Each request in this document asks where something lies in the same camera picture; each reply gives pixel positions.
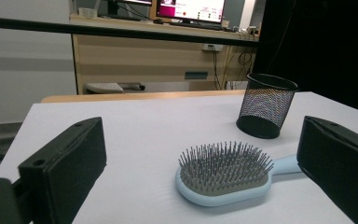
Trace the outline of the black keyboard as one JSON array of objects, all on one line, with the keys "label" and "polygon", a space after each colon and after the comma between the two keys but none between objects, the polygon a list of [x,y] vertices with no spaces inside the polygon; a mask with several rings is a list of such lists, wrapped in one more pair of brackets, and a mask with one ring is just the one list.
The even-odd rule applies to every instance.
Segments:
[{"label": "black keyboard", "polygon": [[169,22],[169,25],[178,26],[178,27],[195,28],[195,29],[223,31],[222,27],[212,26],[212,25],[201,25],[201,24],[185,23],[185,22]]},{"label": "black keyboard", "polygon": [[98,14],[98,17],[105,19],[114,19],[114,20],[124,20],[124,21],[140,21],[141,19],[129,17],[129,16],[120,16],[114,14]]}]

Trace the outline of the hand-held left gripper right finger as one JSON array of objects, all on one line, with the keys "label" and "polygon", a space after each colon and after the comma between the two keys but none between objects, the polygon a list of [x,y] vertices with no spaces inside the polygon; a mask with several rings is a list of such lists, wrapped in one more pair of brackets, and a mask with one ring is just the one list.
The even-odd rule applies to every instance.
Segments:
[{"label": "hand-held left gripper right finger", "polygon": [[303,173],[358,224],[358,133],[306,116],[296,159]]}]

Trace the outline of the light blue hairbrush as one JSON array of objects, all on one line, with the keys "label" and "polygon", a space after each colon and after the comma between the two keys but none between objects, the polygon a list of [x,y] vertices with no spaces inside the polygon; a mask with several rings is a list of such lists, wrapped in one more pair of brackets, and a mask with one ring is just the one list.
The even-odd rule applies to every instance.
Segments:
[{"label": "light blue hairbrush", "polygon": [[273,160],[260,148],[242,142],[191,147],[178,161],[178,191],[206,207],[261,197],[269,191],[273,176],[300,171],[295,155]]}]

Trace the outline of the black mesh pen holder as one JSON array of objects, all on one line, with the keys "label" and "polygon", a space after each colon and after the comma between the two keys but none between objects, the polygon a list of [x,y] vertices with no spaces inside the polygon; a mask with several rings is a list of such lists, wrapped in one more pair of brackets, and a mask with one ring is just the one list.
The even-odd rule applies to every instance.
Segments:
[{"label": "black mesh pen holder", "polygon": [[277,138],[299,87],[291,80],[268,74],[252,73],[247,78],[236,125],[253,137]]}]

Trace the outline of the clear plastic container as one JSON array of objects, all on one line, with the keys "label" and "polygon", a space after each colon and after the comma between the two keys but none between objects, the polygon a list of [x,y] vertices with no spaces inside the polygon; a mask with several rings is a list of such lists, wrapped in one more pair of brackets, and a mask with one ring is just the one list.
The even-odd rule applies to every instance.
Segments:
[{"label": "clear plastic container", "polygon": [[94,19],[97,17],[97,10],[93,8],[80,7],[78,9],[78,14],[81,17],[85,17],[88,19]]}]

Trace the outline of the wooden desk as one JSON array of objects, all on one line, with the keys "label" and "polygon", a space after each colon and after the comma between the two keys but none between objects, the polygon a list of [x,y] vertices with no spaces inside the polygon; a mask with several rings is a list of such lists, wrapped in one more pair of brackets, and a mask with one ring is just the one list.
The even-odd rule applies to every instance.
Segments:
[{"label": "wooden desk", "polygon": [[[70,16],[70,24],[85,28],[72,34],[76,90],[86,83],[152,82],[186,84],[190,90],[222,90],[240,84],[253,69],[258,37],[245,32],[178,27],[152,21],[87,19]],[[223,45],[204,51],[203,44]],[[185,79],[185,72],[203,71],[207,79]]]}]

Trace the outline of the teal label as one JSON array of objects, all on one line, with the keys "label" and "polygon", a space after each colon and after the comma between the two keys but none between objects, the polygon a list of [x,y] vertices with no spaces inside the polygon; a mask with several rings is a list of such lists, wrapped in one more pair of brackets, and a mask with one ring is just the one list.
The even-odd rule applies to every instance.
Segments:
[{"label": "teal label", "polygon": [[185,79],[207,79],[208,73],[203,71],[188,71],[185,72]]}]

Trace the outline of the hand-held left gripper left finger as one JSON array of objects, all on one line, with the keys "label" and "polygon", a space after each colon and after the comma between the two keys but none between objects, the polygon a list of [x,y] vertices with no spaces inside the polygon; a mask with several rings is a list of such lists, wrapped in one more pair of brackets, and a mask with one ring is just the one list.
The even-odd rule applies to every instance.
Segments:
[{"label": "hand-held left gripper left finger", "polygon": [[34,224],[71,224],[106,166],[100,117],[79,121],[19,165],[21,211]]}]

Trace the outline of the monitor with pink white screen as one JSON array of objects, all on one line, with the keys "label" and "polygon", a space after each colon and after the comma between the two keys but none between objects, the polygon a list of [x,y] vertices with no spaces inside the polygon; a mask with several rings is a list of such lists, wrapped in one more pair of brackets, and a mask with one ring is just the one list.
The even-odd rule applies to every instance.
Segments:
[{"label": "monitor with pink white screen", "polygon": [[181,21],[220,23],[226,0],[157,0],[156,15]]}]

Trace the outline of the grey cabinet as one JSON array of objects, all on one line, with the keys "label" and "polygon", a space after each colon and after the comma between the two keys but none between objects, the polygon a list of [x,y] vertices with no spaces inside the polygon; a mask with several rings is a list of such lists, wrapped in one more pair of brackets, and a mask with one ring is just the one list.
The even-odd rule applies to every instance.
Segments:
[{"label": "grey cabinet", "polygon": [[245,0],[225,0],[224,19],[229,21],[229,26],[239,26]]}]

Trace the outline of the grey office chair base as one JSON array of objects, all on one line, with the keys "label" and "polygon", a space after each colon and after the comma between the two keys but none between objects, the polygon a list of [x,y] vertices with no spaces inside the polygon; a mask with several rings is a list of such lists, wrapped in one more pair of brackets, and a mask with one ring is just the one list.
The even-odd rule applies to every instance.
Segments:
[{"label": "grey office chair base", "polygon": [[144,91],[145,84],[142,82],[135,83],[86,83],[85,87],[88,91],[96,93],[122,93],[124,90]]}]

